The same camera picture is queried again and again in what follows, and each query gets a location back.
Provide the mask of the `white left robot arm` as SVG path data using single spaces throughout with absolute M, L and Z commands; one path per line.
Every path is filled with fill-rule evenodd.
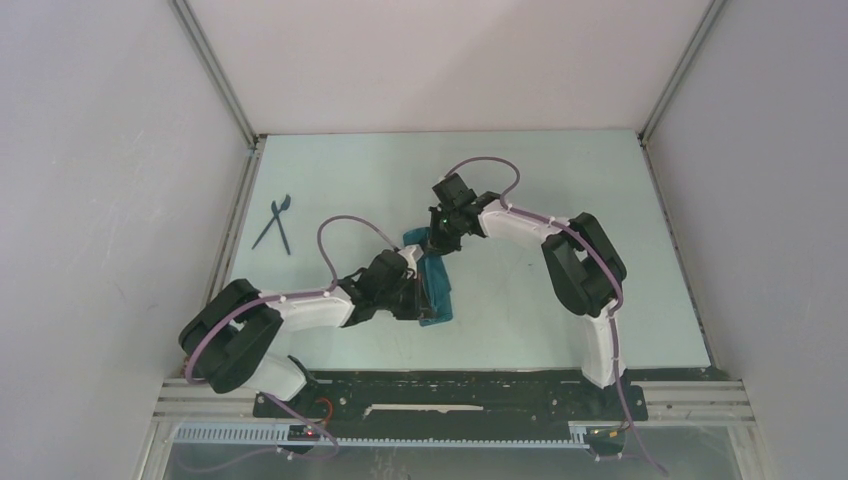
M 179 335 L 186 380 L 218 394 L 251 388 L 277 398 L 292 416 L 308 414 L 316 403 L 313 378 L 296 357 L 272 352 L 274 342 L 304 330 L 349 328 L 379 312 L 419 319 L 430 309 L 422 256 L 418 245 L 386 249 L 327 290 L 269 294 L 246 279 L 231 282 Z

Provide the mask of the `teal cloth napkin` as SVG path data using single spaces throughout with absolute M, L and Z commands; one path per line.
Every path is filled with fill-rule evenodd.
M 418 245 L 425 251 L 429 234 L 429 227 L 408 230 L 403 234 L 403 243 L 405 246 Z M 423 286 L 431 307 L 431 313 L 418 320 L 419 325 L 428 327 L 451 321 L 454 318 L 452 288 L 442 257 L 425 251 L 417 264 L 418 272 L 424 276 Z

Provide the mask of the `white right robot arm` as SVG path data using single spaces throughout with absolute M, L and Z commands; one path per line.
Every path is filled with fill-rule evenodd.
M 581 392 L 583 408 L 596 418 L 610 416 L 622 403 L 615 383 L 625 367 L 615 323 L 627 270 L 599 221 L 588 213 L 572 219 L 543 216 L 498 193 L 478 195 L 457 173 L 432 190 L 438 204 L 429 209 L 430 252 L 457 252 L 464 236 L 475 235 L 542 253 L 556 298 L 584 321 L 587 343 L 581 370 L 591 383 Z

